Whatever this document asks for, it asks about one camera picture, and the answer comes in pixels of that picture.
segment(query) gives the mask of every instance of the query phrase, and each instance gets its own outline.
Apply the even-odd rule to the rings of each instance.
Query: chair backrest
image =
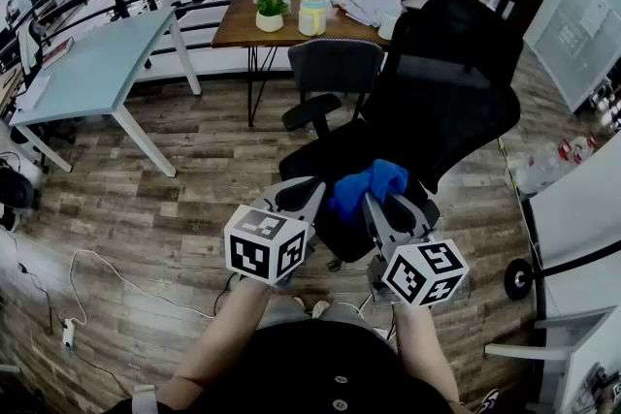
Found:
[[[295,84],[302,91],[368,93],[384,51],[364,40],[319,38],[289,49]]]
[[[474,67],[495,84],[511,84],[522,48],[522,38],[481,2],[429,0],[397,21],[384,72],[394,72],[405,53]]]
[[[505,44],[501,64],[489,59],[498,50],[484,53],[495,40]],[[381,157],[436,193],[457,162],[517,124],[510,81],[521,50],[520,36],[474,0],[430,0],[402,15],[362,108]]]

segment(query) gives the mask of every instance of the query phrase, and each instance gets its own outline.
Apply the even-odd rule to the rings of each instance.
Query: black cable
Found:
[[[0,152],[0,156],[3,155],[7,155],[7,154],[13,154],[16,158],[17,158],[17,172],[21,173],[21,159],[19,158],[19,155],[14,153],[14,152]]]
[[[43,289],[43,285],[41,285],[41,286],[37,285],[37,283],[35,283],[35,278],[32,277],[32,276],[36,276],[36,278],[39,279],[39,276],[37,276],[36,274],[33,274],[32,272],[28,272],[27,274],[30,274],[30,280],[32,281],[32,284],[35,285],[37,290],[41,290],[44,294],[46,294],[46,299],[48,299],[49,330],[45,331],[45,334],[53,335],[54,334],[54,328],[53,328],[53,326],[51,324],[51,303],[49,303],[49,293],[46,290]]]
[[[9,232],[5,232],[5,233],[9,237],[11,237],[13,239],[13,243],[16,246],[16,259],[17,259],[17,265],[19,266],[19,270],[23,274],[29,274],[30,275],[30,280],[32,281],[32,284],[35,286],[35,288],[37,290],[42,291],[44,294],[46,294],[46,299],[48,300],[49,328],[47,330],[44,330],[44,333],[47,334],[47,335],[52,335],[54,333],[54,328],[53,328],[52,323],[51,323],[51,310],[52,310],[52,306],[51,306],[51,302],[49,301],[49,293],[46,290],[43,289],[43,283],[41,282],[41,278],[39,276],[37,276],[34,272],[30,272],[26,268],[26,266],[19,261],[19,258],[17,256],[17,254],[18,254],[17,239],[13,235],[11,235]],[[35,280],[34,280],[33,276],[39,280],[39,284],[38,285],[37,285],[37,283],[35,283]]]
[[[94,363],[92,363],[91,361],[87,361],[84,357],[82,357],[78,352],[76,352],[76,349],[71,348],[71,347],[67,347],[69,348],[74,354],[76,354],[80,359],[82,359],[85,363],[87,363],[89,366],[93,366],[95,369],[99,369],[102,370],[104,372],[107,372],[112,378],[113,380],[116,382],[116,384],[118,385],[118,388],[120,388],[123,393],[127,396],[127,397],[132,397],[131,395],[129,395],[129,392],[127,392],[127,390],[125,390],[123,388],[123,385],[120,384],[120,382],[116,379],[116,376],[114,376],[114,374],[112,372],[109,372],[107,369],[103,368],[103,367],[99,367],[96,366]]]
[[[229,279],[226,280],[226,285],[224,285],[224,290],[222,290],[220,292],[220,295],[218,295],[215,298],[215,302],[213,303],[213,317],[215,317],[215,308],[217,307],[217,302],[220,300],[220,298],[226,293],[226,291],[229,289],[229,285],[231,284],[231,280],[233,279],[233,276],[235,276],[237,273],[233,272],[230,276]]]

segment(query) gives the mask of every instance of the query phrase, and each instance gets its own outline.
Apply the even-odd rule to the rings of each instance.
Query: black shirt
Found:
[[[372,332],[317,319],[256,332],[236,366],[186,412],[345,411],[451,414],[438,391],[407,376],[399,357]],[[131,400],[110,411],[130,412]]]

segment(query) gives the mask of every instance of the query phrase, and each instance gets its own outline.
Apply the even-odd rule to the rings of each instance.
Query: white plant pot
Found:
[[[256,12],[256,26],[260,30],[267,31],[271,33],[273,31],[278,31],[282,26],[284,26],[284,21],[282,20],[282,15],[277,16],[263,16],[258,11]]]

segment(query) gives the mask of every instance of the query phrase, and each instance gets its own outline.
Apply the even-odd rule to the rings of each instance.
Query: wooden table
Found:
[[[272,68],[276,51],[279,47],[292,47],[312,40],[314,38],[348,38],[354,40],[367,40],[374,42],[383,48],[387,48],[390,42],[381,39],[377,34],[377,28],[365,26],[358,21],[347,17],[345,13],[336,7],[329,6],[326,16],[326,32],[319,37],[307,37],[298,30],[298,13],[300,0],[291,0],[291,13],[285,14],[284,26],[273,33],[266,33],[256,27],[256,6],[253,0],[232,0],[223,20],[215,32],[212,40],[212,48],[241,47],[248,49],[248,126],[252,127],[254,114],[259,106],[261,94],[267,78],[263,80],[259,96],[254,109],[252,108],[252,84],[255,74],[263,72],[263,68],[270,59],[266,72]],[[258,47],[269,47],[270,50],[261,65],[258,67]]]

